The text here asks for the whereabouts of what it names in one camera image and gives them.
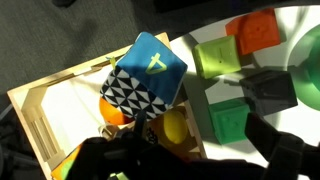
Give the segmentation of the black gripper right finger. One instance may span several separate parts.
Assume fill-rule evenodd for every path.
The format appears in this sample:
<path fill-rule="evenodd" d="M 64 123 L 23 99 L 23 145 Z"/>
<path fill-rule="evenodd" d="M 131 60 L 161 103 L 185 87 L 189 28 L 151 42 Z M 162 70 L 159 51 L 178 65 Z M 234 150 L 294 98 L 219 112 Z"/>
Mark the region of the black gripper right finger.
<path fill-rule="evenodd" d="M 320 180 L 320 147 L 276 130 L 256 113 L 247 115 L 245 135 L 268 162 L 261 180 L 297 180 L 299 175 Z"/>

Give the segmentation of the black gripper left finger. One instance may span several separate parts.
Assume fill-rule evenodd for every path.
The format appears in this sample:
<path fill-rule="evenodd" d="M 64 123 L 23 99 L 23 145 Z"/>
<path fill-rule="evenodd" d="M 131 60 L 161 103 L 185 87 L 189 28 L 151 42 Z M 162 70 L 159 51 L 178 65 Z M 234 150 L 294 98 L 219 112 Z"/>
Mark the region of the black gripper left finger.
<path fill-rule="evenodd" d="M 132 130 L 111 141 L 83 141 L 66 180 L 107 180 L 123 173 L 129 180 L 260 180 L 264 168 L 245 160 L 183 160 L 141 137 L 146 114 L 138 113 Z"/>

